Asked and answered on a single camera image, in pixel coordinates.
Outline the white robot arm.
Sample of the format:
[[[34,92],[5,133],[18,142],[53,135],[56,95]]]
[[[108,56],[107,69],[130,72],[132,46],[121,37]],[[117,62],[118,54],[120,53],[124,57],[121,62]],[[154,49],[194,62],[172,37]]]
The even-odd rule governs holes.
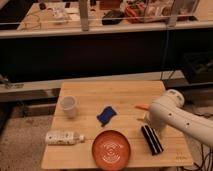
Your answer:
[[[148,107],[148,124],[158,131],[169,125],[213,148],[213,121],[183,110],[184,102],[179,91],[165,91]]]

